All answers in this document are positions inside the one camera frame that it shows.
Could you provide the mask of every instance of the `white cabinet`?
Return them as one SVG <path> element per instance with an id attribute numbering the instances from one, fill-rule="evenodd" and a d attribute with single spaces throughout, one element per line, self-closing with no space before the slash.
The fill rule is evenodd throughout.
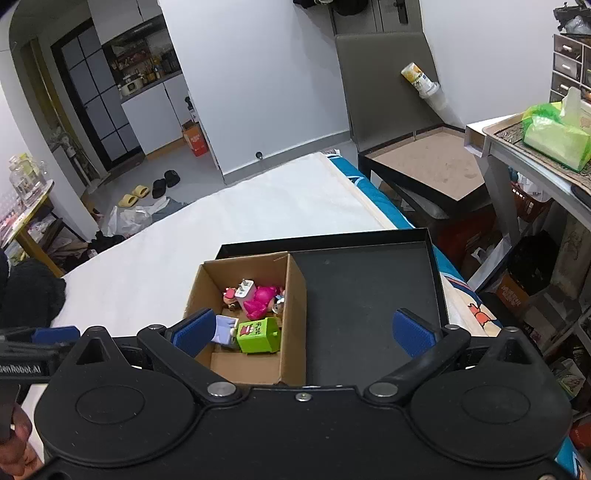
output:
<path id="1" fill-rule="evenodd" d="M 162 83 L 122 106 L 145 154 L 182 138 L 181 126 Z"/>
<path id="2" fill-rule="evenodd" d="M 136 0 L 88 0 L 88 7 L 101 44 L 144 22 Z"/>
<path id="3" fill-rule="evenodd" d="M 166 87 L 166 93 L 170 98 L 170 103 L 173 104 L 174 113 L 177 114 L 178 122 L 183 125 L 191 120 L 191 114 L 187 107 L 185 98 L 189 96 L 189 88 L 187 83 L 184 81 L 184 75 L 180 74 L 170 80 L 164 82 Z"/>
<path id="4" fill-rule="evenodd" d="M 139 13 L 142 15 L 144 22 L 150 18 L 162 15 L 162 9 L 158 5 L 158 0 L 138 0 Z"/>

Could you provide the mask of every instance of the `glass jar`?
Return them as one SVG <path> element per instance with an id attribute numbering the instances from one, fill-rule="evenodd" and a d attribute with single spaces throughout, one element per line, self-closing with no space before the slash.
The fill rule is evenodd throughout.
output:
<path id="1" fill-rule="evenodd" d="M 43 172 L 28 153 L 12 157 L 8 162 L 10 182 L 27 206 L 35 203 L 46 186 Z"/>

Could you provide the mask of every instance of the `pink toy figure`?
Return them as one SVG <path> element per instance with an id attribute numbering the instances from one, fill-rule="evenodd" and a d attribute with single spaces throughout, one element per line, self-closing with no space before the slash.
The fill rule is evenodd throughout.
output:
<path id="1" fill-rule="evenodd" d="M 244 310 L 249 320 L 261 320 L 273 307 L 275 295 L 280 293 L 277 287 L 257 287 L 252 300 L 244 302 Z"/>

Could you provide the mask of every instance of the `ceiling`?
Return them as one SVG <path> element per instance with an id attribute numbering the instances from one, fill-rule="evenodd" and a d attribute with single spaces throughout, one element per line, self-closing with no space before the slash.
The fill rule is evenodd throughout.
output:
<path id="1" fill-rule="evenodd" d="M 84 2 L 86 0 L 21 0 L 10 25 L 11 41 L 29 41 L 46 25 Z"/>

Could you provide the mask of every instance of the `cardboard box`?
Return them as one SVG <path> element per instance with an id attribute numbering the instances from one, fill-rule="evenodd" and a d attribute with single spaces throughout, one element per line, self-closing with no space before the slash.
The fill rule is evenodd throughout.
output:
<path id="1" fill-rule="evenodd" d="M 192 121 L 183 125 L 183 138 L 196 157 L 208 152 L 207 142 L 199 124 Z"/>
<path id="2" fill-rule="evenodd" d="M 257 285 L 285 287 L 281 347 L 276 353 L 247 354 L 210 344 L 197 360 L 237 384 L 271 385 L 283 382 L 298 387 L 306 384 L 306 282 L 294 258 L 287 252 L 205 262 L 199 267 L 187 302 L 185 317 L 201 308 L 216 314 L 236 316 L 225 309 L 225 288 L 237 286 L 243 278 Z M 241 313 L 240 323 L 249 322 Z"/>
<path id="3" fill-rule="evenodd" d="M 509 273 L 505 273 L 499 287 L 496 289 L 496 296 L 516 316 L 521 313 L 529 295 L 521 288 Z"/>

